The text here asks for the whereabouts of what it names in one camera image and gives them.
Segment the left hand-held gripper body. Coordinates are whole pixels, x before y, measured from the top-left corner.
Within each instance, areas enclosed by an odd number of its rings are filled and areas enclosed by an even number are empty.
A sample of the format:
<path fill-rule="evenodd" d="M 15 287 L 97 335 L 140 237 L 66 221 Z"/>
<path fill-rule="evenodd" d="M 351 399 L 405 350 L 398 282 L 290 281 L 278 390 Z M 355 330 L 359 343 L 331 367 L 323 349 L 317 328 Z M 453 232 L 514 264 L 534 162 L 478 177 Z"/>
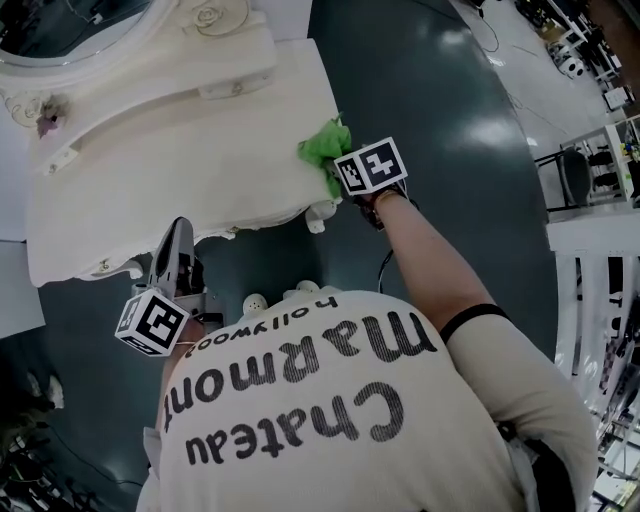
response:
<path fill-rule="evenodd" d="M 174 295 L 147 283 L 133 285 L 114 336 L 149 357 L 166 357 L 190 319 L 201 323 L 207 333 L 223 327 L 222 309 L 204 283 L 204 267 L 198 259 L 178 266 L 175 284 Z"/>

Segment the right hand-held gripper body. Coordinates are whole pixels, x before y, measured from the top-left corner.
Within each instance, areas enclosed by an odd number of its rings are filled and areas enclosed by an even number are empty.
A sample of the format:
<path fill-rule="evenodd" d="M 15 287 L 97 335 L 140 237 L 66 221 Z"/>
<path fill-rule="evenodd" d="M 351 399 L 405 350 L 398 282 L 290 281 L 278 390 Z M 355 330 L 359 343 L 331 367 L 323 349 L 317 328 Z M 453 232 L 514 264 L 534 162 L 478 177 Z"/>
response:
<path fill-rule="evenodd" d="M 404 162 L 392 137 L 387 137 L 333 162 L 343 194 L 378 231 L 384 229 L 376 201 L 387 191 L 408 199 Z"/>

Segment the green cloth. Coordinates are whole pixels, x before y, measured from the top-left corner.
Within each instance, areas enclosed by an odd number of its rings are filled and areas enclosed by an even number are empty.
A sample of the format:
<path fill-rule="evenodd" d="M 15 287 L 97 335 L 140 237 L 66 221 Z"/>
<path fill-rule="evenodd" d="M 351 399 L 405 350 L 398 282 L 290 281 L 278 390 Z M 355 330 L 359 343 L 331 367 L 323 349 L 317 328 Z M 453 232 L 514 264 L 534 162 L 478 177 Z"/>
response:
<path fill-rule="evenodd" d="M 297 145 L 298 158 L 321 173 L 332 199 L 342 196 L 342 185 L 335 175 L 334 161 L 352 151 L 351 132 L 341 118 L 339 114 L 328 120 L 316 134 Z"/>

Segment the person's left forearm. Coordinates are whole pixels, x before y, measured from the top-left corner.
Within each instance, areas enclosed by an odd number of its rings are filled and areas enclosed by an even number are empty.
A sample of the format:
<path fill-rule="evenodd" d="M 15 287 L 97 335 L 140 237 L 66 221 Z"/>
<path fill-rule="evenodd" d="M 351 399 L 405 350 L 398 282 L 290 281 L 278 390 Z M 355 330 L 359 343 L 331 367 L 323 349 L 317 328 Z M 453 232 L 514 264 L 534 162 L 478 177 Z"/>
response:
<path fill-rule="evenodd" d="M 189 319 L 176 342 L 175 349 L 186 350 L 188 347 L 199 342 L 205 334 L 205 327 L 201 322 L 195 319 Z"/>

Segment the person's right forearm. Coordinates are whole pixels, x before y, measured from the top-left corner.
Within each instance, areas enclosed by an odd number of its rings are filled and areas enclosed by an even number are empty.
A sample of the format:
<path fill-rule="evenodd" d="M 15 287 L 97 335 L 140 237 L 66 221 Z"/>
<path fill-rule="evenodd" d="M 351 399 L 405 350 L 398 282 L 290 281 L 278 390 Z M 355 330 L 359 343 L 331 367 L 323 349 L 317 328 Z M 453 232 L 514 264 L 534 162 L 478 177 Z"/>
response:
<path fill-rule="evenodd" d="M 412 304 L 444 338 L 475 317 L 504 315 L 471 265 L 408 199 L 387 191 L 375 206 Z"/>

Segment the white dressing table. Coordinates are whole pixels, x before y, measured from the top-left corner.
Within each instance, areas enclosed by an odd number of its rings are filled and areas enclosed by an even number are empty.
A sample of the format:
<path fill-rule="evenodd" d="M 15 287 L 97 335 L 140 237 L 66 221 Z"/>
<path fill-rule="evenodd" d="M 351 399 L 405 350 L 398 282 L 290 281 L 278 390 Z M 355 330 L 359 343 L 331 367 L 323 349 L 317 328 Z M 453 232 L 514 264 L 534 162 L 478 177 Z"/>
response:
<path fill-rule="evenodd" d="M 266 87 L 133 109 L 90 132 L 66 167 L 38 173 L 27 209 L 33 285 L 113 272 L 154 251 L 177 217 L 202 240 L 326 211 L 335 195 L 297 149 L 337 116 L 331 85 L 313 40 L 276 52 Z"/>

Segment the pink artificial flower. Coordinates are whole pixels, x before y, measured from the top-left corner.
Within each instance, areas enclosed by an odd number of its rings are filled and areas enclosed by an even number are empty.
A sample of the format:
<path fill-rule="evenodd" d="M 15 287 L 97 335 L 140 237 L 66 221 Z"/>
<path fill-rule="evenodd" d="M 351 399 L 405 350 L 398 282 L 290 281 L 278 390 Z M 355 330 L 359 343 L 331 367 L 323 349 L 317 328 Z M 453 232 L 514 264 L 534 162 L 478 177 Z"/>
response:
<path fill-rule="evenodd" d="M 38 137 L 42 139 L 49 132 L 57 130 L 66 119 L 69 102 L 64 97 L 52 96 L 41 105 L 36 121 Z"/>

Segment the black metal chair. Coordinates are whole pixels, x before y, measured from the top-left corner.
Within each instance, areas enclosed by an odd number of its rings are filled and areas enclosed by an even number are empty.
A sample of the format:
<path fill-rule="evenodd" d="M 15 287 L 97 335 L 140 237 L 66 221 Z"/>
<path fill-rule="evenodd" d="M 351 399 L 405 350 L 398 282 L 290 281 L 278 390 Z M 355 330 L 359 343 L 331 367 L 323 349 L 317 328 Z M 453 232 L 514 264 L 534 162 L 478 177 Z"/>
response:
<path fill-rule="evenodd" d="M 547 207 L 548 213 L 568 211 L 589 205 L 592 191 L 591 167 L 588 159 L 574 147 L 562 149 L 555 153 L 536 158 L 539 169 L 555 164 L 559 176 L 563 205 Z"/>

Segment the white round device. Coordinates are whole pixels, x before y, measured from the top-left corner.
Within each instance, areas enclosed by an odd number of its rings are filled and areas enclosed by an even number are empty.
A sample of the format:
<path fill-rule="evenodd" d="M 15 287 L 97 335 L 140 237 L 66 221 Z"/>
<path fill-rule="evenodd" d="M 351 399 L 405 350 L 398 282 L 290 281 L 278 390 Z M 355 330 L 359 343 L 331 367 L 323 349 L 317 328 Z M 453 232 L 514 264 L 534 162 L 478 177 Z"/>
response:
<path fill-rule="evenodd" d="M 581 77 L 585 72 L 585 66 L 581 59 L 563 54 L 559 61 L 558 70 L 570 79 Z"/>

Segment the white cabinet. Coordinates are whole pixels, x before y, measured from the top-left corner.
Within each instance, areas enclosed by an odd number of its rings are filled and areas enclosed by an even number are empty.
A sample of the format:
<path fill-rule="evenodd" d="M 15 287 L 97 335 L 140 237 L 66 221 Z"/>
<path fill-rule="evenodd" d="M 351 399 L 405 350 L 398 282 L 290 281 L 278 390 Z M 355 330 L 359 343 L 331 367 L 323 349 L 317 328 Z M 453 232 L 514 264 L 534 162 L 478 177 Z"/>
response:
<path fill-rule="evenodd" d="M 604 408 L 631 357 L 624 331 L 640 295 L 640 210 L 557 212 L 547 225 L 555 256 L 555 364 L 587 406 Z"/>

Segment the white metal shelf rack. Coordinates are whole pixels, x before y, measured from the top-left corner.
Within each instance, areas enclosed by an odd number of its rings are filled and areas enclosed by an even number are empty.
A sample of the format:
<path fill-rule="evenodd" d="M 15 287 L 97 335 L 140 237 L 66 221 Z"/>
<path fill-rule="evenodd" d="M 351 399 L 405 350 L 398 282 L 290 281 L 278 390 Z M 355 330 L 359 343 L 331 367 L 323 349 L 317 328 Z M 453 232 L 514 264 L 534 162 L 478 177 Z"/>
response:
<path fill-rule="evenodd" d="M 560 149 L 562 155 L 580 154 L 587 165 L 587 205 L 620 201 L 640 204 L 640 114 L 580 135 L 562 143 Z M 597 185 L 594 189 L 594 180 L 605 172 L 594 175 L 593 167 L 614 173 L 616 185 L 607 185 L 607 190 L 604 185 Z"/>

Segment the person's cream printed t-shirt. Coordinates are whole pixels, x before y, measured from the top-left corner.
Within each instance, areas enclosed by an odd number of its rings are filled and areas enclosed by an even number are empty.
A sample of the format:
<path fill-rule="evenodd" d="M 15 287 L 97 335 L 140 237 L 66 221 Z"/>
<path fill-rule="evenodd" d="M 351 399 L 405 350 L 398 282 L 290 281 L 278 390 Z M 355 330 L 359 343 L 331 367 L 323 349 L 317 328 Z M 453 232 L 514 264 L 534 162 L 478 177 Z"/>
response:
<path fill-rule="evenodd" d="M 144 447 L 136 512 L 581 512 L 597 471 L 583 401 L 500 308 L 436 329 L 334 289 L 191 347 Z"/>

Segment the oval mirror carved white frame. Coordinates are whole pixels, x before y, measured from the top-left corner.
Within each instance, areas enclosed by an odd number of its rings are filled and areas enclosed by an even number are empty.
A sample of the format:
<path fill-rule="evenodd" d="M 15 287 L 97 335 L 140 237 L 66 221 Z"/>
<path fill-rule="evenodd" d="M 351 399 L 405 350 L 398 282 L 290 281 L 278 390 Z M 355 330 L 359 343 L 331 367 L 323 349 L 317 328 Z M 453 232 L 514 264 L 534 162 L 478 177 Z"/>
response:
<path fill-rule="evenodd" d="M 250 13 L 249 0 L 0 0 L 0 98 L 74 89 L 167 26 L 220 38 Z"/>

